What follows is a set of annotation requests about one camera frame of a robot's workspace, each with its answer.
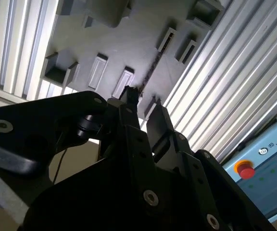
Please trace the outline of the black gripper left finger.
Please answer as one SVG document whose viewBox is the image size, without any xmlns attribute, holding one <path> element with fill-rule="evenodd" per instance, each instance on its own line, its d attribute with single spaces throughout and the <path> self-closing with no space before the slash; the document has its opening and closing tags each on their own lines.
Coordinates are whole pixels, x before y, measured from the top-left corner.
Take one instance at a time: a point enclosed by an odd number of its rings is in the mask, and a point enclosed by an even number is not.
<svg viewBox="0 0 277 231">
<path fill-rule="evenodd" d="M 29 182 L 43 183 L 57 153 L 89 139 L 101 142 L 100 161 L 121 164 L 135 192 L 156 207 L 157 168 L 147 134 L 139 127 L 138 101 L 138 89 L 127 86 L 119 99 L 105 100 L 83 91 L 0 107 L 0 169 L 14 175 L 30 197 L 28 210 L 41 193 L 54 186 L 35 189 Z"/>
</svg>

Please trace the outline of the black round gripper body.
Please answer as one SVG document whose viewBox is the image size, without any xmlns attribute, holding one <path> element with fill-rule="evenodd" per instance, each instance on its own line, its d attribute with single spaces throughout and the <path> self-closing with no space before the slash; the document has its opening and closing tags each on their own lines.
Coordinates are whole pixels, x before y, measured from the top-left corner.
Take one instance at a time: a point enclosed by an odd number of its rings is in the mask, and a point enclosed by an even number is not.
<svg viewBox="0 0 277 231">
<path fill-rule="evenodd" d="M 102 160 L 41 193 L 30 206 L 23 231 L 206 231 L 208 223 L 179 173 L 156 170 L 149 205 L 135 192 L 128 171 Z"/>
</svg>

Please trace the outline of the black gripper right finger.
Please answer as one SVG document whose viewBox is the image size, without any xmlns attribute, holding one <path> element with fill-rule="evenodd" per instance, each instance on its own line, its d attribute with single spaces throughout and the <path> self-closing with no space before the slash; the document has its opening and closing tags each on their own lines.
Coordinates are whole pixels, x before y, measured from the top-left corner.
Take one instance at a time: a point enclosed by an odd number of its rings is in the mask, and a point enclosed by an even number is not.
<svg viewBox="0 0 277 231">
<path fill-rule="evenodd" d="M 190 230 L 275 230 L 208 151 L 191 150 L 160 104 L 149 116 L 147 135 L 157 167 L 173 174 L 174 204 L 181 206 L 177 211 L 185 216 Z"/>
</svg>

